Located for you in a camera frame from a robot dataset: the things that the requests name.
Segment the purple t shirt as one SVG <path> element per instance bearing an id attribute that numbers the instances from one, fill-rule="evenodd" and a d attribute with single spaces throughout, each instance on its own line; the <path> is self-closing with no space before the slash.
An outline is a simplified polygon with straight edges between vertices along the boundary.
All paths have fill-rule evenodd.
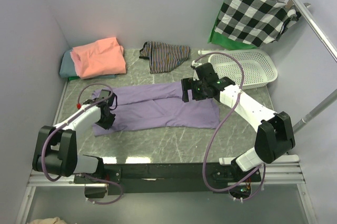
<path id="1" fill-rule="evenodd" d="M 109 129 L 93 124 L 95 136 L 162 127 L 215 129 L 220 109 L 213 99 L 182 101 L 180 82 L 115 88 L 115 121 Z"/>

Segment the black white striped shirt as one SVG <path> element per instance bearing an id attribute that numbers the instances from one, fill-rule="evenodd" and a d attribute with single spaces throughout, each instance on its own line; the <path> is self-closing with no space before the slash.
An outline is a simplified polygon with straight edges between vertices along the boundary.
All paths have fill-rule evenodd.
<path id="1" fill-rule="evenodd" d="M 163 42 L 145 42 L 140 50 L 140 59 L 149 61 L 151 74 L 167 73 L 190 57 L 191 48 L 186 45 L 173 45 Z"/>

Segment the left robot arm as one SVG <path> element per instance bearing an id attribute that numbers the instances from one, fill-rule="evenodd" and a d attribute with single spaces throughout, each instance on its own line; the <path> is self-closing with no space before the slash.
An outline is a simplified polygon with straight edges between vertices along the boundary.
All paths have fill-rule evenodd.
<path id="1" fill-rule="evenodd" d="M 44 174 L 69 177 L 87 173 L 102 176 L 103 159 L 77 154 L 77 136 L 97 125 L 105 130 L 112 127 L 117 108 L 117 96 L 111 90 L 101 90 L 97 98 L 84 102 L 79 110 L 54 126 L 43 126 L 39 132 L 32 168 Z"/>

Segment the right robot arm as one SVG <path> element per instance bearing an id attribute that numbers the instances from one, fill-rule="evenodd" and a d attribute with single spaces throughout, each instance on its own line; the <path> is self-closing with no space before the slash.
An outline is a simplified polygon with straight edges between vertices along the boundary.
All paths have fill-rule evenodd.
<path id="1" fill-rule="evenodd" d="M 192 63 L 197 78 L 182 79 L 182 100 L 216 99 L 240 115 L 256 132 L 254 147 L 229 160 L 220 161 L 231 168 L 235 180 L 261 164 L 270 164 L 295 147 L 290 116 L 277 113 L 247 95 L 228 77 L 220 78 L 211 63 Z"/>

